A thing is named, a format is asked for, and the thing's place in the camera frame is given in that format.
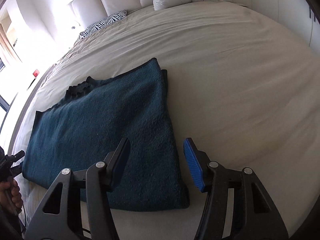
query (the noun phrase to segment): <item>teal blanket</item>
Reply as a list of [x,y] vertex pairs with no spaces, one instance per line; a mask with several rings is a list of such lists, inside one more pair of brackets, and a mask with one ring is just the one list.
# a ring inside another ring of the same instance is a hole
[[36,112],[23,177],[49,188],[63,168],[87,169],[128,137],[131,153],[120,185],[108,193],[110,207],[129,211],[188,207],[166,84],[166,71],[153,58],[114,78],[88,77],[69,87],[58,104]]

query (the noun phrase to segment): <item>silver screw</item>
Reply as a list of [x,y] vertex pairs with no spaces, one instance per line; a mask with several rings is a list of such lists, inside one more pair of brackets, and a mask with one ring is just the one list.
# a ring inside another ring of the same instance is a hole
[[67,175],[67,174],[70,173],[70,169],[65,168],[65,169],[63,169],[63,170],[61,171],[61,173],[62,173],[63,175]]
[[209,163],[209,166],[210,166],[211,168],[217,168],[217,167],[219,166],[219,164],[218,164],[217,162],[210,162],[210,163]]
[[250,169],[250,168],[245,168],[244,169],[244,173],[246,173],[246,174],[252,174],[252,170]]
[[102,168],[104,165],[105,165],[104,162],[98,162],[98,163],[96,163],[96,167],[97,167],[97,168]]

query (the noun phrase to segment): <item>beige bed sheet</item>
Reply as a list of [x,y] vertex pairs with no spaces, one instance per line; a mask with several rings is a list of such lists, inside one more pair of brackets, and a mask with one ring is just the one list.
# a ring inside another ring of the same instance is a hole
[[[186,137],[226,168],[253,168],[293,234],[320,192],[319,57],[284,26],[236,4],[198,2],[156,12],[147,7],[92,34],[37,91],[14,152],[27,149],[35,111],[57,103],[70,85],[87,76],[114,77],[152,57],[168,70],[168,108],[191,205],[113,210],[120,239],[194,238],[205,194],[189,174]],[[19,182],[30,219],[45,190],[21,177]],[[83,216],[87,227],[85,208]]]

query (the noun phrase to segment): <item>zebra print pillow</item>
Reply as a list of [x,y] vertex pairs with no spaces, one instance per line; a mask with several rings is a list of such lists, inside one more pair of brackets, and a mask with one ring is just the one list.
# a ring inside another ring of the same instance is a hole
[[85,29],[84,33],[82,34],[81,40],[86,38],[91,33],[94,33],[95,31],[102,29],[103,27],[105,27],[111,23],[122,20],[126,17],[127,17],[127,10],[123,10],[121,12],[117,12],[115,14],[112,14],[112,15],[108,16],[107,18],[90,25],[88,28]]

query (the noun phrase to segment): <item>red object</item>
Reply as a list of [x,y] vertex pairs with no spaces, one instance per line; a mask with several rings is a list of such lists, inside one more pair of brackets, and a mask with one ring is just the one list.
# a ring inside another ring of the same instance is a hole
[[39,75],[39,73],[40,73],[40,72],[39,72],[39,70],[37,70],[37,69],[34,71],[33,75],[35,76],[35,78]]

